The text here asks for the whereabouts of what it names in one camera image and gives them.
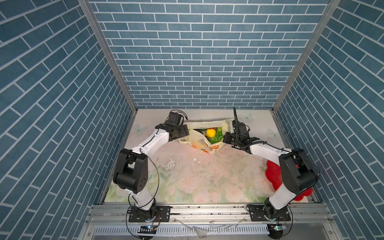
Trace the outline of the yellow plastic fruit-print bag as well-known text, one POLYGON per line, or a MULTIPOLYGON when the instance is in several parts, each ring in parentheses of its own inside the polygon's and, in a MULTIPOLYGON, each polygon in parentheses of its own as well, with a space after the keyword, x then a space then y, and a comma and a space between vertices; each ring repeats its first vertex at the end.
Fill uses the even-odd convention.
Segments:
POLYGON ((223 136, 229 132, 233 133, 233 119, 218 120, 211 122, 188 122, 186 123, 189 135, 179 139, 179 142, 184 145, 189 145, 194 149, 201 150, 205 153, 217 153, 224 145, 223 140, 211 144, 206 136, 207 129, 222 127, 223 136))

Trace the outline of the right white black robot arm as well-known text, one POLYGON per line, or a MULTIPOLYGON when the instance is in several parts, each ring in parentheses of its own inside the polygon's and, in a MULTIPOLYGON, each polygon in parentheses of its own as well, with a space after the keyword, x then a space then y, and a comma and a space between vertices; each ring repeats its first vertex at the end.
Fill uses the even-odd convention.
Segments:
POLYGON ((233 120, 232 130, 223 139, 225 144, 248 154, 263 157, 278 165, 282 175, 282 185, 265 200, 264 215, 270 220, 278 219, 296 197, 312 188, 320 179, 320 169, 301 148, 278 148, 250 137, 244 123, 233 120))

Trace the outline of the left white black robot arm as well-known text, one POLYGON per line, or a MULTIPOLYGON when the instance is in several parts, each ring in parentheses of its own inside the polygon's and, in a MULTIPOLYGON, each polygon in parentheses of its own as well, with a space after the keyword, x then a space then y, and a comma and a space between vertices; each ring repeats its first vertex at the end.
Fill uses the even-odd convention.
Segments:
POLYGON ((151 222, 159 215, 155 196, 151 196, 146 188, 148 165, 153 162, 151 157, 168 142, 189 135, 184 124, 187 119, 188 116, 181 110, 170 111, 164 123, 157 125, 146 140, 132 149, 122 149, 118 154, 113 182, 132 196, 135 204, 130 212, 141 221, 151 222))

